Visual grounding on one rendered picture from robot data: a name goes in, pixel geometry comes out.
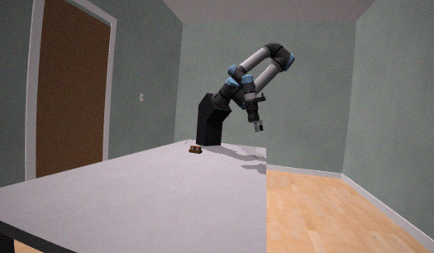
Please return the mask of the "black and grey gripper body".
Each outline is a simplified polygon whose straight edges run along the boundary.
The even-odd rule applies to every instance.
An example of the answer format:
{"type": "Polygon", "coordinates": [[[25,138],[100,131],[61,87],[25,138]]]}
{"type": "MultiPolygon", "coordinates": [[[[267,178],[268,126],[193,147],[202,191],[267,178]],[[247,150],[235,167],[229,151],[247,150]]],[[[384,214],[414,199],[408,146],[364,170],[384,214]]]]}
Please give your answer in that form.
{"type": "Polygon", "coordinates": [[[246,93],[244,94],[246,111],[248,113],[248,122],[259,121],[260,117],[258,114],[258,102],[265,101],[264,95],[262,97],[257,98],[256,93],[246,93]]]}

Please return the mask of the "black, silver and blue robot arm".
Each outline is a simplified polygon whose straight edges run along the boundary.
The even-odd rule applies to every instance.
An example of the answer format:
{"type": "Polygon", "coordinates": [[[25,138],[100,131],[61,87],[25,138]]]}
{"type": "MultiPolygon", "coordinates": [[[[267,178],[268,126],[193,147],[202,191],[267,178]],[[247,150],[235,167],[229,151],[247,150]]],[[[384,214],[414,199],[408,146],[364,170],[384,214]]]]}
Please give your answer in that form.
{"type": "Polygon", "coordinates": [[[231,78],[223,84],[218,92],[213,94],[212,101],[219,108],[226,109],[232,99],[241,109],[245,110],[244,94],[256,93],[257,95],[279,72],[287,71],[294,60],[292,54],[281,44],[265,44],[243,63],[237,67],[233,65],[227,71],[231,78]],[[254,84],[253,76],[246,75],[246,73],[269,57],[272,59],[271,65],[255,80],[254,84]]]}

